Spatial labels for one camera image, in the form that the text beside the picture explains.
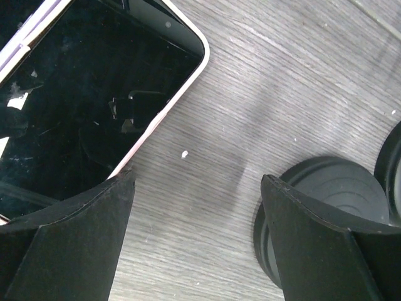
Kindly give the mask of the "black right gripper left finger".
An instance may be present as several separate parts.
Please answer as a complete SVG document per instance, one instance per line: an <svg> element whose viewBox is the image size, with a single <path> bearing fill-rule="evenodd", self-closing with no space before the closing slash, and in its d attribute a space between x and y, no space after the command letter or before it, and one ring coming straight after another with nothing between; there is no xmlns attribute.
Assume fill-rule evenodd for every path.
<svg viewBox="0 0 401 301"><path fill-rule="evenodd" d="M135 194L135 174L1 227L2 300L107 300Z"/></svg>

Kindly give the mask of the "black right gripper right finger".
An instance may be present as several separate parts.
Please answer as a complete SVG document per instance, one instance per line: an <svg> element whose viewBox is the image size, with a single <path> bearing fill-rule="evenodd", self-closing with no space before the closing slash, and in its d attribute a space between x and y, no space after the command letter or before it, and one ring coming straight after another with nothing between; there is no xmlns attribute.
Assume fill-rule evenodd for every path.
<svg viewBox="0 0 401 301"><path fill-rule="evenodd" d="M400 228L346 213L279 178L261 180L286 300L399 300Z"/></svg>

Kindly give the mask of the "black round-base phone stand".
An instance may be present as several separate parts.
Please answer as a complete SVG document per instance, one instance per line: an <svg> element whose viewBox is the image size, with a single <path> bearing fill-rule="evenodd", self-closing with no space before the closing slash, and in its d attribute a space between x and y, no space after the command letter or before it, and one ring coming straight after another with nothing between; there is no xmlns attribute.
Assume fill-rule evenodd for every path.
<svg viewBox="0 0 401 301"><path fill-rule="evenodd" d="M380 149L374 176L387 197L391 223L400 226L400 123L392 129Z"/></svg>

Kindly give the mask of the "phone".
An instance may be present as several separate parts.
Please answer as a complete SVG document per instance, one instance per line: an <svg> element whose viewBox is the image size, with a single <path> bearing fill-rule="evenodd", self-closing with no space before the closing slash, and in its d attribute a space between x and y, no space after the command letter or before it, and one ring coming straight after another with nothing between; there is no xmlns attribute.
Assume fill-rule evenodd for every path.
<svg viewBox="0 0 401 301"><path fill-rule="evenodd" d="M171 1L72 1L1 81L1 223L116 175L206 67Z"/></svg>
<svg viewBox="0 0 401 301"><path fill-rule="evenodd" d="M1 81L60 19L72 1L1 1Z"/></svg>

